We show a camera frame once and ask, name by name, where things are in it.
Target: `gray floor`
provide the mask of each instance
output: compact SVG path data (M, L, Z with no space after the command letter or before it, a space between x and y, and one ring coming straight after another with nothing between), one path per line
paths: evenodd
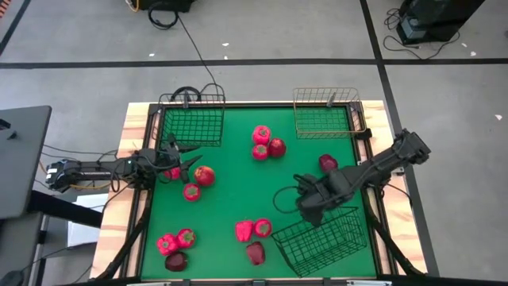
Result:
M378 40L389 34L386 10L401 1L368 0ZM20 6L14 3L0 20L0 37ZM508 56L507 8L508 2L487 0L438 58L471 58L471 51L476 58ZM358 0L198 1L183 20L206 59L374 57ZM428 55L435 46L419 52ZM385 58L411 59L381 49ZM133 14L124 0L32 0L0 56L3 63L196 59L180 26L154 29L145 12ZM312 86L356 87L362 99L384 99L375 65L211 71L230 100L291 99L292 88ZM508 65L388 66L387 72L402 124L433 150L415 172L441 275L508 280L502 267L508 259L502 147ZM209 81L201 67L3 69L0 102L1 108L49 104L47 144L104 152L117 148L128 102L156 101L163 92ZM58 249L65 229L53 224L49 247ZM92 255L93 247L51 258L44 285L76 279Z

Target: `green tabletop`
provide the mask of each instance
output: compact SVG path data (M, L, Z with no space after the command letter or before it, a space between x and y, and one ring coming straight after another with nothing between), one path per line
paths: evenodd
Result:
M284 157L265 161L252 159L252 131L258 125L271 128L272 137L282 138L287 144ZM141 278L154 279L242 279L293 278L296 274L284 261L273 238L256 238L266 252L266 262L251 265L247 254L248 243L236 240L235 223L245 219L269 218L274 231L301 221L299 213L281 214L272 205L272 197L281 187L295 185L293 174L323 176L318 158L324 153L334 156L340 166L353 165L356 159L351 139L297 139L292 108L232 108L226 109L221 147L203 147L184 154L189 159L198 154L203 158L193 166L210 166L216 173L216 182L202 189L198 202L183 198L183 184L173 181L158 182L152 203L152 214L144 250ZM294 208L295 191L281 194L281 208ZM346 204L358 207L360 227L366 235L367 224L361 194ZM156 241L166 233L176 234L182 228L191 228L197 235L193 248L184 252L189 265L183 272L164 268L164 258L156 248ZM367 247L334 262L310 277L375 276L374 258L368 239Z

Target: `wooden table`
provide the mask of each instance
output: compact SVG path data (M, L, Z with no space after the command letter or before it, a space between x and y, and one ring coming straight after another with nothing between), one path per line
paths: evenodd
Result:
M362 101L362 103L364 105L364 116L367 127L372 131L371 149L375 155L393 144L393 134L391 133L383 101ZM150 103L147 102L129 104L123 130L121 132L120 146L118 147L119 157L130 156L134 150L142 147L149 105ZM151 140L148 146L154 147L155 140ZM362 159L365 160L365 151L362 150L362 148L360 148L360 151L363 151ZM406 190L404 176L392 176L391 184L404 191ZM113 195L115 195L115 193L110 191L110 197ZM144 208L143 202L145 196L145 193L142 193L140 196L141 204L138 209L138 218ZM401 192L387 186L385 187L383 202L391 237L411 263L420 271L425 272L426 267L423 252L421 250L420 239L408 198ZM104 271L124 243L132 204L133 190L125 189L112 200L107 209L104 210L104 217L102 219L101 231L95 250L94 262L90 271L90 278L96 277ZM383 272L390 273L387 252L379 236L377 242L382 260ZM135 276L139 247L138 238L129 257L127 276Z

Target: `wire basket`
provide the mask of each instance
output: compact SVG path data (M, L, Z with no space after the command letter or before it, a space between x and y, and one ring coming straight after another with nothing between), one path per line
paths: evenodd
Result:
M166 96L169 106L162 121L160 144L167 143L170 133L178 143L191 146L218 147L222 143L225 96L183 91Z
M357 207L325 212L319 227L301 221L271 236L298 277L308 276L367 247Z
M355 88L295 88L293 107L298 139L344 138L365 131L363 107Z

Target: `red fruit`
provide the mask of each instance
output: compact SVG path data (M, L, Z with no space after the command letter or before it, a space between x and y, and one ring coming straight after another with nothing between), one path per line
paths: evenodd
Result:
M173 168L169 171L164 171L164 175L171 180L180 179L180 167Z
M196 234L191 229L183 229L176 235L176 241L180 248L190 248L196 241Z
M164 266L169 271L183 271L187 267L187 255L181 251L174 252L170 256L166 257Z
M331 155L325 154L319 157L319 167L321 167L324 173L327 173L335 168L339 168L339 164Z
M247 245L247 256L253 265L262 265L265 260L264 247L261 242L253 242Z
M173 234L165 234L157 240L157 248L160 254L167 256L179 249L176 237Z
M201 189L197 184L188 183L183 187L183 197L189 202L195 202L201 197Z
M268 145L271 131L266 126L257 126L252 133L252 140L256 145Z
M210 167L199 166L194 171L194 178L201 186L208 187L215 182L215 172Z
M239 242L248 242L251 240L252 230L254 229L253 221L237 222L235 225L235 234Z
M268 154L272 157L282 157L286 153L286 144L279 138L273 138L268 145Z
M252 149L252 156L256 160L266 160L268 158L268 148L265 145L256 145Z
M271 222L267 218L260 218L254 224L254 233L260 238L271 234Z

